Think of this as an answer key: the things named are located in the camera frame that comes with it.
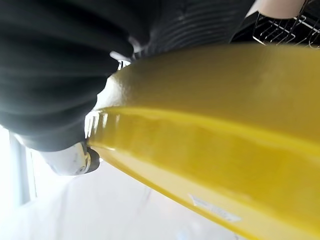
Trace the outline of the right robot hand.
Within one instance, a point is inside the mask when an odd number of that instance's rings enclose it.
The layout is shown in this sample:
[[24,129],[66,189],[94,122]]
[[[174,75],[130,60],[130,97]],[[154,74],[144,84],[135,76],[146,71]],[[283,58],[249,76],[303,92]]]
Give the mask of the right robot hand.
[[252,0],[3,0],[0,124],[59,175],[96,170],[85,118],[119,60],[227,44]]

